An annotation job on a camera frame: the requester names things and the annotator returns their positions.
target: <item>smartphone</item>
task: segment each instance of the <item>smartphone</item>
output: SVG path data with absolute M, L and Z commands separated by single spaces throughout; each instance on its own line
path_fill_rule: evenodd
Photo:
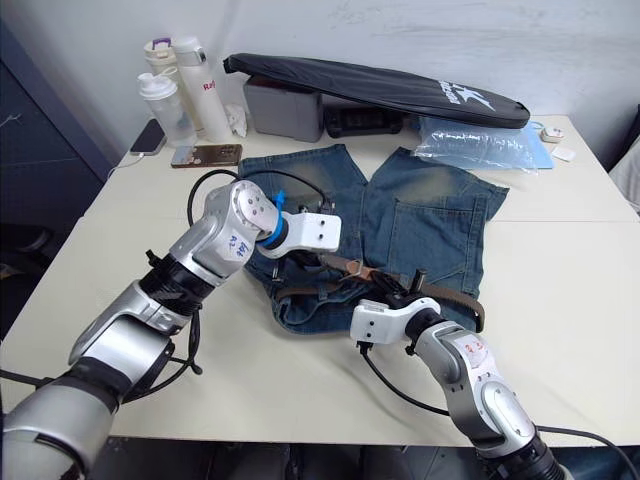
M 131 147 L 131 154 L 138 155 L 144 153 L 145 155 L 155 155 L 160 151 L 164 142 L 167 141 L 162 127 L 158 121 L 153 118 L 149 120 L 142 133 L 138 136 Z
M 171 160 L 174 168 L 229 167 L 238 165 L 242 156 L 242 145 L 202 145 L 179 147 Z

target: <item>white wall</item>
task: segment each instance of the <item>white wall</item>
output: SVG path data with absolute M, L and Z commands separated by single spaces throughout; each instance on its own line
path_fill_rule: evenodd
M 142 46 L 196 34 L 210 58 L 310 56 L 495 91 L 570 115 L 607 161 L 640 102 L 637 0 L 2 0 L 5 23 L 116 161 L 148 116 Z M 241 77 L 218 74 L 225 101 Z

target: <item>white table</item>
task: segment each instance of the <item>white table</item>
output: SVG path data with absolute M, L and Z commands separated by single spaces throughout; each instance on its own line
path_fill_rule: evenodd
M 640 222 L 566 117 L 539 117 L 568 132 L 571 163 L 538 176 L 481 172 L 511 187 L 487 225 L 480 301 L 485 337 L 532 419 L 640 444 Z M 346 138 L 367 177 L 411 133 Z M 258 135 L 245 156 L 319 144 Z M 115 295 L 148 270 L 187 228 L 188 191 L 201 169 L 174 170 L 164 149 L 117 170 L 60 251 L 1 350 L 3 368 L 55 376 L 75 338 Z M 208 181 L 197 198 L 227 180 Z M 186 350 L 186 335 L 175 340 Z M 401 346 L 376 347 L 378 366 L 407 393 L 444 405 L 426 367 Z M 157 395 L 124 406 L 117 435 L 206 440 L 468 446 L 449 419 L 388 391 L 345 335 L 296 336 L 270 315 L 262 287 L 236 274 L 205 302 L 198 363 Z M 2 382 L 5 408 L 31 391 Z M 551 445 L 589 441 L 546 436 Z

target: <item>gray box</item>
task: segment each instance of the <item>gray box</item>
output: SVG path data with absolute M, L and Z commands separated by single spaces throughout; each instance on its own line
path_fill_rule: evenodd
M 243 88 L 256 131 L 302 142 L 317 142 L 322 136 L 320 92 L 255 76 Z

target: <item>blue denim jeans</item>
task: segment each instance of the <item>blue denim jeans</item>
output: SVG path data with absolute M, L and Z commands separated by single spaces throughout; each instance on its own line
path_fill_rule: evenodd
M 405 284 L 422 268 L 429 283 L 478 296 L 484 225 L 500 208 L 508 189 L 455 167 L 425 162 L 403 148 L 385 161 L 370 182 L 344 145 L 247 158 L 240 163 L 239 173 L 262 169 L 301 176 L 331 197 L 342 219 L 337 255 L 400 274 Z M 251 180 L 270 197 L 284 190 L 284 209 L 290 213 L 297 213 L 300 206 L 315 211 L 320 200 L 306 185 L 282 175 L 258 174 Z M 290 260 L 274 281 L 275 266 L 276 261 L 256 253 L 247 269 L 265 285 L 276 320 L 296 333 L 348 330 L 358 301 L 376 300 L 367 284 L 339 282 L 337 272 L 313 272 Z M 328 284 L 339 284 L 339 288 L 328 292 Z M 306 286 L 319 288 L 319 293 L 276 299 L 282 288 Z M 442 307 L 445 318 L 473 328 L 469 311 L 446 303 Z

